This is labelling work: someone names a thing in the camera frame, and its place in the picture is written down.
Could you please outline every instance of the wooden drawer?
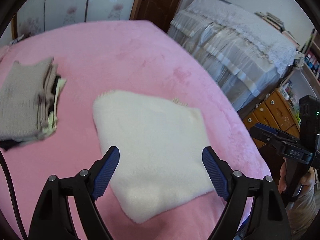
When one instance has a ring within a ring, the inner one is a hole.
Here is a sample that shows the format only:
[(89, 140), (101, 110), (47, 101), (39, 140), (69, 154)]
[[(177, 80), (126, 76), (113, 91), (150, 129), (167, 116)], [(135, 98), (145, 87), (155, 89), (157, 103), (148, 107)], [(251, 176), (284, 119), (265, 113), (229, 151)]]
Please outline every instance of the wooden drawer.
[(294, 120), (287, 109), (285, 102), (282, 101), (276, 91), (266, 99), (265, 104), (274, 116), (274, 119), (276, 119), (282, 131), (286, 131), (294, 125)]
[(261, 103), (260, 106), (253, 113), (257, 117), (258, 122), (279, 129), (276, 120), (274, 119), (273, 115), (271, 114), (270, 110), (267, 108), (265, 103)]
[(300, 132), (295, 124), (291, 126), (286, 132), (292, 134), (297, 138), (300, 138)]
[[(246, 118), (242, 120), (244, 125), (246, 126), (247, 130), (249, 131), (251, 127), (253, 127), (258, 121), (257, 117), (254, 115), (254, 113), (249, 114)], [(254, 143), (256, 144), (257, 148), (259, 149), (260, 147), (264, 146), (265, 143), (253, 139)]]

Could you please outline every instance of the silver screw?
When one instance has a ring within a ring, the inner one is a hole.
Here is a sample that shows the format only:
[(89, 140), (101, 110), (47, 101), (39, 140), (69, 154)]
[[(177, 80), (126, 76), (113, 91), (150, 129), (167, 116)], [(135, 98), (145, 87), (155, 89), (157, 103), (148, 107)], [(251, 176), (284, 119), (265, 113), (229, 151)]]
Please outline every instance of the silver screw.
[(235, 175), (237, 178), (239, 178), (242, 176), (242, 173), (241, 173), (241, 171), (234, 171), (233, 175)]
[(88, 173), (89, 173), (89, 171), (88, 170), (82, 170), (82, 171), (80, 171), (80, 176), (87, 176), (88, 175)]
[(49, 176), (48, 181), (54, 181), (54, 180), (56, 180), (56, 178), (57, 178), (56, 175), (51, 175), (51, 176)]
[(273, 178), (270, 177), (270, 176), (266, 176), (266, 181), (267, 181), (267, 182), (272, 182), (272, 181), (273, 181)]

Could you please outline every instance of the person's arm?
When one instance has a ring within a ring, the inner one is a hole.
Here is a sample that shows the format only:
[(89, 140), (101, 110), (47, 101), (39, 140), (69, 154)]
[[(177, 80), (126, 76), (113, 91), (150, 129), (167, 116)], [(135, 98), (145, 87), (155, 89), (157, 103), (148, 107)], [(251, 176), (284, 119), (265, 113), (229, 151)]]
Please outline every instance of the person's arm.
[[(278, 190), (282, 193), (287, 185), (285, 182), (286, 166), (282, 165), (280, 170), (280, 181)], [(299, 198), (294, 203), (291, 210), (287, 210), (289, 224), (291, 228), (292, 240), (298, 240), (308, 229), (316, 217), (316, 203), (314, 194), (315, 172), (310, 168), (308, 173), (301, 178), (304, 185), (299, 194)]]

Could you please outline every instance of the black garment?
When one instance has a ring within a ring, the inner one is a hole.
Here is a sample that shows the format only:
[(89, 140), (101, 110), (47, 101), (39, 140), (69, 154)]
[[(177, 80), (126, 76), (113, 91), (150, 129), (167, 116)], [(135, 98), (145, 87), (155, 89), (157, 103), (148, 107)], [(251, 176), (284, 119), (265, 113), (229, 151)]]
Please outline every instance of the black garment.
[[(57, 90), (57, 85), (58, 85), (58, 81), (59, 79), (61, 78), (61, 76), (59, 75), (56, 75), (56, 78), (54, 79), (54, 83), (53, 83), (53, 86), (52, 86), (52, 89), (51, 89), (51, 93), (53, 94), (53, 97), (55, 98), (56, 97), (56, 90)], [(53, 103), (49, 106), (49, 109), (48, 109), (48, 114), (50, 114), (51, 112), (53, 112), (54, 110), (54, 101)], [(18, 146), (20, 143), (22, 142), (17, 142), (15, 140), (5, 140), (5, 141), (1, 141), (0, 142), (0, 148), (4, 149), (5, 151), (15, 147), (15, 146)]]

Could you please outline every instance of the beige sleeve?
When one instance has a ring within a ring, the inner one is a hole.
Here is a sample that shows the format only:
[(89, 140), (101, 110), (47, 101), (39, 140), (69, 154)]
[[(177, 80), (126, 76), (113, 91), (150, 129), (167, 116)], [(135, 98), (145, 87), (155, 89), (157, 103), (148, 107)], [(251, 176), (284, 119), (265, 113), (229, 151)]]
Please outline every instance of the beige sleeve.
[(298, 240), (316, 217), (315, 192), (310, 190), (308, 194), (299, 198), (287, 214), (292, 240)]

